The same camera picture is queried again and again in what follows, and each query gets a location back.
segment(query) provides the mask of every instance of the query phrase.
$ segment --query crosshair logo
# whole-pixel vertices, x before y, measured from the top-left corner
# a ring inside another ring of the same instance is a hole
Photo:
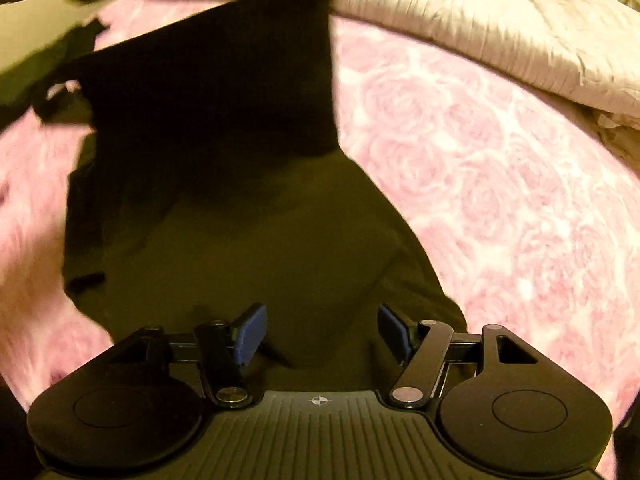
[[[327,403],[331,402],[329,399],[327,399],[326,397],[323,397],[322,395],[318,395],[316,397],[314,397],[313,399],[311,399],[312,403],[314,403],[316,406],[324,406]]]

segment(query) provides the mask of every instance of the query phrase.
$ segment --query pink rose bedspread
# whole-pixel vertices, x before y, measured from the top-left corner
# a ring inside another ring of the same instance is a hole
[[[117,0],[98,48],[212,6]],[[423,243],[469,329],[501,323],[596,391],[640,388],[640,183],[573,104],[432,44],[334,18],[340,138]],[[62,292],[83,127],[0,136],[0,373],[26,408],[110,344]],[[607,451],[599,471],[614,477]]]

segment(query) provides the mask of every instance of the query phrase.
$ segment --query rose pattern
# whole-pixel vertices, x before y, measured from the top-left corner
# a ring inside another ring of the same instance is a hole
[[[97,47],[213,5],[117,0]],[[367,24],[332,18],[332,31],[340,143],[414,229],[469,329],[504,323],[617,423],[640,387],[638,178],[568,101]],[[86,131],[28,112],[0,135],[0,373],[25,407],[109,345],[60,279],[66,177]],[[610,447],[598,471],[614,477]]]

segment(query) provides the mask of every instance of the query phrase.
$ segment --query clothing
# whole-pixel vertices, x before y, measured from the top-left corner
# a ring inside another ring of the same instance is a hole
[[[105,30],[98,20],[78,25],[52,45],[26,55],[21,63],[0,72],[0,135],[31,107],[31,97],[39,82],[65,62],[91,52],[95,38]]]
[[[26,419],[22,406],[0,377],[0,456],[3,478],[32,480],[42,472]]]
[[[329,4],[238,0],[54,75],[79,81],[96,129],[70,181],[67,290],[116,341],[264,303],[269,351],[250,381],[329,391],[399,374],[381,303],[466,332],[409,226],[338,145]]]

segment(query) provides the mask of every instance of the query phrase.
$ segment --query black cloth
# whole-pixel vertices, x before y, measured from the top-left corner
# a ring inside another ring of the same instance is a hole
[[[42,472],[27,430],[27,415],[0,377],[0,474],[5,480],[33,480]]]
[[[640,480],[640,392],[613,432],[616,478]]]
[[[466,331],[414,233],[338,146],[330,0],[238,0],[66,65],[95,135],[72,175],[64,275],[115,340],[267,305],[260,387],[399,372],[388,303]]]

